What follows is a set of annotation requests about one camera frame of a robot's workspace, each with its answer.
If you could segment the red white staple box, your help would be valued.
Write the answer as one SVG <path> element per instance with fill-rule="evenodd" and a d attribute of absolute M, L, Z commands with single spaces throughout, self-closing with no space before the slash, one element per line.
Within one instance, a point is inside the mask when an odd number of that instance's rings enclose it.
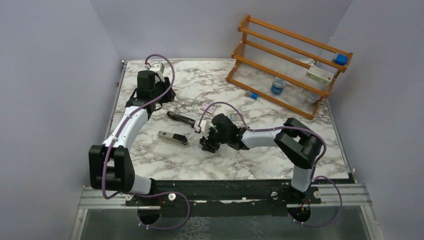
<path fill-rule="evenodd" d="M 213 114 L 216 107 L 213 104 L 203 103 L 200 109 L 208 114 Z"/>

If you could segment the beige black stapler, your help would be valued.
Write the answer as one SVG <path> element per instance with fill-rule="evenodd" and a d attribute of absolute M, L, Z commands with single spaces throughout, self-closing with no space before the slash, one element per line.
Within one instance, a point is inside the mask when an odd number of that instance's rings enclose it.
<path fill-rule="evenodd" d="M 175 144 L 181 147 L 188 147 L 189 141 L 185 135 L 171 133 L 166 131 L 159 131 L 157 137 L 163 141 L 169 142 L 171 144 Z"/>

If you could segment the beige staple box tray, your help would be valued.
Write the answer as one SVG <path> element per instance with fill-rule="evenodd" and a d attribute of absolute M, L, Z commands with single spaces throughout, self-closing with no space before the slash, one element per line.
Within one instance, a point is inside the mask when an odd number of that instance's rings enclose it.
<path fill-rule="evenodd" d="M 240 122 L 242 120 L 240 115 L 237 113 L 229 113 L 227 116 L 231 121 Z"/>

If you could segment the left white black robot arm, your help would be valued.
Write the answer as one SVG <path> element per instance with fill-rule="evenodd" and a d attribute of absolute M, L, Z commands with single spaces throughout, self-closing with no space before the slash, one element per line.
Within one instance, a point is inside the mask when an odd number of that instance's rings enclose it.
<path fill-rule="evenodd" d="M 112 134 L 88 151 L 90 185 L 93 189 L 138 194 L 144 205 L 157 200 L 153 179 L 135 173 L 130 149 L 157 104 L 172 102 L 171 81 L 158 67 L 137 73 L 137 87 L 126 102 L 124 115 Z"/>

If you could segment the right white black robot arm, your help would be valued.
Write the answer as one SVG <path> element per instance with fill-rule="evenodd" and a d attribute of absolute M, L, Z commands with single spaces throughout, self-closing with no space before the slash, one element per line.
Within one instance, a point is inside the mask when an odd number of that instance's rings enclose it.
<path fill-rule="evenodd" d="M 288 118 L 280 127 L 250 129 L 237 127 L 229 117 L 219 114 L 210 122 L 196 120 L 193 128 L 202 134 L 199 140 L 202 150 L 210 153 L 215 153 L 222 145 L 237 151 L 279 148 L 294 165 L 288 196 L 296 204 L 308 198 L 316 163 L 327 150 L 323 138 L 296 118 Z"/>

